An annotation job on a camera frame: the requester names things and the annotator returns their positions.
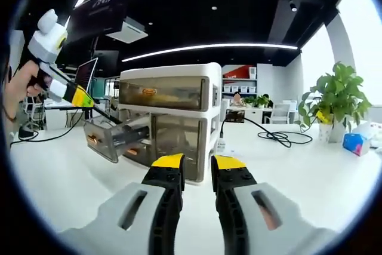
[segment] white flower pot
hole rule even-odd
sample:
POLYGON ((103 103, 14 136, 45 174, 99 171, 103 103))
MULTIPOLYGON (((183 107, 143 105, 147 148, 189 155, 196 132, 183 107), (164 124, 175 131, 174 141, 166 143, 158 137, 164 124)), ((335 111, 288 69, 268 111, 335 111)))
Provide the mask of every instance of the white flower pot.
POLYGON ((320 123, 318 140, 322 143, 328 143, 332 131, 332 125, 320 123))
POLYGON ((346 131, 346 127, 343 124, 344 121, 345 119, 343 119, 341 122, 338 122, 336 119, 334 119, 333 129, 329 138, 330 143, 342 143, 346 131))

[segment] person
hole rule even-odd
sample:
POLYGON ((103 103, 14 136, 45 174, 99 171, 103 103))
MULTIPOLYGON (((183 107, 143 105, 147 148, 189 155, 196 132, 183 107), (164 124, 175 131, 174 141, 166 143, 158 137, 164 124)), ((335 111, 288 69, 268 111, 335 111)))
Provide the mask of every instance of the person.
POLYGON ((28 83, 33 76, 37 76, 39 66, 33 62, 28 61, 25 65, 19 69, 13 78, 8 77, 9 58, 10 58, 10 49, 7 48, 5 57, 5 71, 4 77, 2 79, 2 116, 4 119, 4 127, 6 135, 8 136, 13 130, 13 125, 16 122, 16 113, 19 109, 19 103, 25 97, 36 97, 42 92, 42 88, 35 84, 34 86, 29 86, 28 83))
POLYGON ((232 103, 232 106, 237 106, 237 107, 244 106, 239 92, 235 92, 233 94, 233 103, 232 103))
MULTIPOLYGON (((263 97, 267 98, 269 100, 268 102, 268 105, 266 107, 270 107, 272 108, 273 107, 273 102, 269 99, 269 95, 268 94, 264 94, 263 97)), ((262 123, 263 124, 269 124, 269 120, 266 119, 266 117, 270 118, 272 112, 263 112, 263 119, 262 119, 262 123)))

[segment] potted plant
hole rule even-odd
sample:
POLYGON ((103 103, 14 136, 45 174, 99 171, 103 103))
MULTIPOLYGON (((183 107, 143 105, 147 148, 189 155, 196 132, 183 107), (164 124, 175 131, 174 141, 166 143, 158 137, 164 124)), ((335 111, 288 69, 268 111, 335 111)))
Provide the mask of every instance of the potted plant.
POLYGON ((350 118, 359 125, 371 103, 359 90, 363 79, 354 68, 337 62, 333 75, 321 76, 314 87, 302 96, 298 113, 303 119, 297 121, 302 127, 310 127, 316 119, 320 123, 320 135, 326 133, 329 142, 342 142, 346 126, 351 131, 350 118))
POLYGON ((258 106, 259 108, 263 108, 265 105, 268 105, 269 99, 265 96, 258 96, 255 99, 255 103, 256 103, 256 106, 258 106))
POLYGON ((243 99, 243 102, 245 103, 245 105, 247 107, 253 107, 254 103, 255 103, 255 97, 254 96, 250 96, 250 97, 245 97, 243 99))

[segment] hand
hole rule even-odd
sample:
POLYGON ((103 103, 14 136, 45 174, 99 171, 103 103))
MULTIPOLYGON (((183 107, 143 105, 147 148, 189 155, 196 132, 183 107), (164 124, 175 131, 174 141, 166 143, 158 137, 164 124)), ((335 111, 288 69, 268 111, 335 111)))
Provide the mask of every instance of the hand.
POLYGON ((37 76, 39 66, 33 62, 28 61, 11 79, 9 83, 5 84, 4 91, 4 108, 10 117, 16 116, 19 102, 26 96, 36 97, 42 92, 42 88, 36 84, 33 87, 28 87, 28 83, 32 76, 37 76))

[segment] black ceiling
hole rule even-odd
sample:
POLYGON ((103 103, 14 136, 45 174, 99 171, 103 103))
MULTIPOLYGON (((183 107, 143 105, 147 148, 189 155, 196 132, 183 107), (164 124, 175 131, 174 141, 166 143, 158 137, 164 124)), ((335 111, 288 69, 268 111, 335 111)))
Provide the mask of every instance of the black ceiling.
MULTIPOLYGON (((29 0, 19 28, 28 36, 38 18, 54 8, 63 24, 77 0, 29 0)), ((190 45, 262 42, 301 47, 321 25, 338 0, 126 0, 128 16, 143 24, 147 38, 124 44, 102 36, 98 50, 119 50, 121 58, 190 45)), ((64 49, 59 60, 80 64, 90 41, 64 49)), ((273 63, 287 65, 297 51, 262 48, 211 48, 147 57, 120 63, 120 70, 137 67, 218 62, 220 64, 273 63)))

